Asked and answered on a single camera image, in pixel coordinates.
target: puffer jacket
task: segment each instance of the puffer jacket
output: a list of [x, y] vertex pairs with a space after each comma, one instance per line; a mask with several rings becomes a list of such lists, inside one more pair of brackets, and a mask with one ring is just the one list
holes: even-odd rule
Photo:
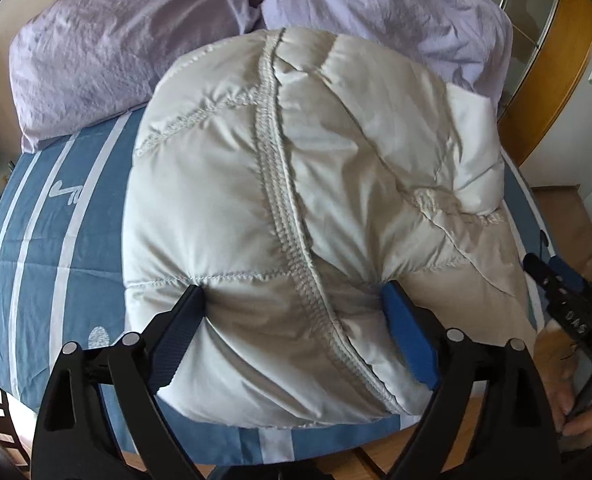
[[128, 329], [195, 283], [206, 318], [160, 395], [196, 421], [420, 414], [388, 334], [398, 280], [472, 339], [528, 346], [492, 106], [349, 36], [262, 30], [176, 61], [140, 124], [123, 225]]

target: blue striped bed sheet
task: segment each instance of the blue striped bed sheet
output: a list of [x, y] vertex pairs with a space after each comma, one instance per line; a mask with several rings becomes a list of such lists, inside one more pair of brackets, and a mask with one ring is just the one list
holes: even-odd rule
[[[23, 155], [0, 202], [0, 386], [38, 411], [64, 342], [96, 348], [124, 332], [121, 225], [132, 149], [143, 109]], [[547, 232], [529, 187], [503, 153], [504, 207], [521, 257]], [[547, 248], [554, 254], [552, 244]], [[546, 322], [544, 297], [530, 282], [530, 320]], [[134, 452], [112, 388], [104, 388], [116, 437]], [[237, 465], [302, 460], [359, 446], [417, 421], [316, 430], [248, 430], [188, 420], [159, 400], [196, 463]]]

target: silver screw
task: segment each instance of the silver screw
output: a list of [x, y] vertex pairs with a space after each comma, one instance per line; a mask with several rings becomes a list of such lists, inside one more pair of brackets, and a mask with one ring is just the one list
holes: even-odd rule
[[70, 355], [70, 354], [73, 354], [77, 348], [78, 348], [78, 345], [76, 343], [74, 343], [73, 341], [70, 341], [69, 343], [65, 343], [62, 346], [62, 352], [65, 355]]
[[465, 339], [465, 335], [457, 328], [451, 328], [447, 331], [447, 339], [456, 343], [460, 343], [463, 339]]
[[124, 344], [125, 346], [133, 346], [138, 341], [140, 341], [140, 335], [137, 334], [136, 332], [129, 332], [129, 333], [125, 334], [124, 336], [122, 336], [121, 341], [122, 341], [122, 344]]
[[511, 346], [517, 352], [522, 352], [523, 350], [525, 350], [525, 343], [520, 339], [512, 339], [509, 342], [509, 346]]

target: wooden floor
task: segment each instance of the wooden floor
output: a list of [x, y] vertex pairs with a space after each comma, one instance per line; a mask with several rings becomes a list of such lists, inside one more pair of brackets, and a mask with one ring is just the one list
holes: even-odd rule
[[[534, 190], [538, 206], [550, 229], [558, 252], [573, 268], [584, 275], [592, 274], [592, 225], [576, 188], [540, 188]], [[560, 376], [562, 360], [570, 355], [571, 341], [560, 330], [543, 331], [536, 342], [534, 362], [548, 387]], [[450, 469], [462, 463], [478, 420], [482, 400], [471, 399], [458, 437], [445, 465]], [[414, 432], [414, 428], [363, 446], [369, 457], [388, 471]], [[132, 465], [142, 467], [137, 456], [128, 456]], [[318, 467], [336, 480], [373, 480], [351, 451], [324, 456], [316, 460]], [[212, 466], [198, 466], [206, 476]]]

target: blue gripper pad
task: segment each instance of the blue gripper pad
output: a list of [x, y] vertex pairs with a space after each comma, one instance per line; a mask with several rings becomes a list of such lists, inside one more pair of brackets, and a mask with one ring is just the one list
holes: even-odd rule
[[435, 390], [441, 379], [438, 354], [409, 310], [415, 308], [414, 304], [399, 293], [394, 283], [387, 283], [380, 290], [380, 302], [390, 335], [405, 356], [414, 378]]
[[187, 298], [181, 298], [181, 301], [183, 301], [182, 307], [169, 323], [151, 355], [151, 374], [148, 384], [154, 394], [174, 378], [178, 365], [205, 316], [202, 288], [196, 287]]
[[549, 263], [551, 269], [557, 273], [571, 290], [579, 294], [585, 289], [585, 279], [558, 256], [552, 256]]

